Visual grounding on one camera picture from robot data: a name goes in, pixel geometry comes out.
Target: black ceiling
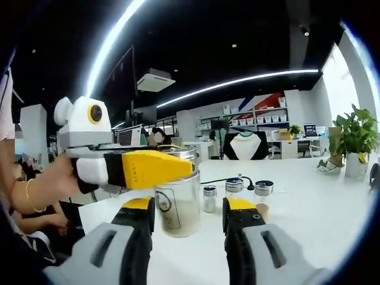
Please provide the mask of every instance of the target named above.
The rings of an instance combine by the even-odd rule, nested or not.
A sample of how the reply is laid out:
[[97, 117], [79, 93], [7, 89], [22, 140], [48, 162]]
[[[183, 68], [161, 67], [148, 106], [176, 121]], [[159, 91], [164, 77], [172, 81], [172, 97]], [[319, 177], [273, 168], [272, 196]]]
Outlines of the black ceiling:
[[[21, 104], [13, 100], [15, 121], [23, 106], [41, 103], [52, 118], [59, 99], [68, 96], [74, 100], [84, 94], [103, 39], [130, 2], [53, 1], [31, 21], [11, 65], [14, 89], [25, 101]], [[102, 91], [107, 77], [132, 45], [137, 79], [152, 67], [171, 73], [176, 80], [162, 92], [139, 93], [137, 107], [163, 103], [240, 77], [288, 69], [319, 69], [332, 43], [341, 35], [340, 18], [338, 7], [320, 0], [146, 0], [118, 37], [93, 97], [104, 100]], [[300, 25], [309, 30], [308, 37]], [[319, 76], [237, 84], [160, 108], [159, 117], [245, 96], [294, 88], [307, 90]], [[117, 102], [109, 108], [112, 123], [122, 120], [128, 95], [106, 96]], [[52, 120], [48, 122], [48, 131], [55, 131]]]

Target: green plant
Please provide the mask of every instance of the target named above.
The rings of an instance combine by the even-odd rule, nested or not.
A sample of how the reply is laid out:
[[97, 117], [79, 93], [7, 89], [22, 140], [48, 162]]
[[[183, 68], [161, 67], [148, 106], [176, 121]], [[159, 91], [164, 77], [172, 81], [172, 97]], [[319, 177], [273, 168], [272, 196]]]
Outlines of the green plant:
[[293, 125], [289, 128], [289, 132], [291, 135], [298, 135], [301, 132], [300, 126]]
[[352, 104], [351, 115], [345, 113], [346, 119], [340, 115], [333, 121], [334, 125], [341, 128], [339, 144], [336, 153], [344, 157], [348, 153], [371, 153], [378, 145], [378, 136], [373, 129], [376, 120], [366, 109], [358, 109]]

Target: white flower pot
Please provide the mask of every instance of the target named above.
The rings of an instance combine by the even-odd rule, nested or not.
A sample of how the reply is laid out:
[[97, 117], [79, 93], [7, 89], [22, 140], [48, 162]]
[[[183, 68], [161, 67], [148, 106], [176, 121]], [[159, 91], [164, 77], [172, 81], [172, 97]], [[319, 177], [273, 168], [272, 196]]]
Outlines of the white flower pot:
[[351, 178], [363, 178], [366, 174], [368, 163], [361, 163], [359, 154], [349, 153], [346, 158], [346, 176]]

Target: small glass jar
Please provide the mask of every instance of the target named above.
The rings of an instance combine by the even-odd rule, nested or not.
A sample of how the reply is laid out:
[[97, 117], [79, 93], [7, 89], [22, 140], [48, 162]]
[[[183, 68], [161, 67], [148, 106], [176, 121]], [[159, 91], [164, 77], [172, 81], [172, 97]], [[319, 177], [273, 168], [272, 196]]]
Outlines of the small glass jar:
[[226, 197], [237, 198], [244, 189], [244, 181], [241, 178], [231, 178], [226, 181]]
[[255, 204], [256, 209], [267, 221], [270, 206], [270, 194], [273, 192], [273, 182], [268, 180], [261, 180], [255, 183]]
[[215, 186], [203, 187], [203, 211], [213, 213], [216, 210], [217, 190]]

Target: gold bracelet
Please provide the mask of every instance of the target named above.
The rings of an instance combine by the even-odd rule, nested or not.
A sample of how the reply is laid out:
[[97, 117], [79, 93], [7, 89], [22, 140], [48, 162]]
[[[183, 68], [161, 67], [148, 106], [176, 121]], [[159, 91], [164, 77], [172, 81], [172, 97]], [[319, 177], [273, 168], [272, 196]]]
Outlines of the gold bracelet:
[[26, 183], [26, 199], [28, 200], [29, 202], [29, 205], [32, 207], [32, 209], [37, 212], [37, 213], [42, 213], [46, 210], [46, 207], [43, 208], [42, 210], [37, 210], [36, 208], [33, 207], [33, 205], [31, 204], [30, 200], [29, 200], [29, 195], [28, 195], [28, 186], [29, 186], [29, 182], [32, 181], [33, 179], [30, 179], [27, 183]]

